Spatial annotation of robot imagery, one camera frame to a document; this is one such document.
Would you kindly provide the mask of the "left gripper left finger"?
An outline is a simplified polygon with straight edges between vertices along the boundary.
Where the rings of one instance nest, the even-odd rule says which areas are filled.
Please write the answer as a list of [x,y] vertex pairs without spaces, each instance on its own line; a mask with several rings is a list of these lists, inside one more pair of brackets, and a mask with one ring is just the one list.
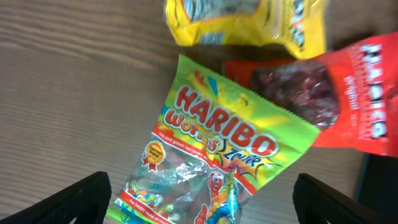
[[1,224],[102,224],[111,184],[98,171],[50,197],[1,220]]

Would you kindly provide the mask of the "Haribo worms candy bag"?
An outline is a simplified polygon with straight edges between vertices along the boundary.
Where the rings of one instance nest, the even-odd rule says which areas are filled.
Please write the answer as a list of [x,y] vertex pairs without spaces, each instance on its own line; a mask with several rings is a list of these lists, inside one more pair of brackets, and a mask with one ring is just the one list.
[[319,130],[181,55],[141,158],[108,207],[117,223],[238,223],[245,202]]

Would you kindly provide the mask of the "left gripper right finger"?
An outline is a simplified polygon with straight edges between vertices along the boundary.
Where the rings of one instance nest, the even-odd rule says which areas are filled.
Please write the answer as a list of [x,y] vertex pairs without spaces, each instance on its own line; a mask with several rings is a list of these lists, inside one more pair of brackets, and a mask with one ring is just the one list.
[[387,215],[355,202],[307,173],[298,175],[292,194],[300,224],[391,224]]

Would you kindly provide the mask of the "yellow Hacks candy bag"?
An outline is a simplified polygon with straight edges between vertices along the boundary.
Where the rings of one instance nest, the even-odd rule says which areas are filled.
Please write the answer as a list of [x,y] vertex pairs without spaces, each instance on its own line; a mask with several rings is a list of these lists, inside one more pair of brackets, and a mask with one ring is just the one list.
[[166,0],[176,43],[283,45],[298,59],[327,51],[326,0]]

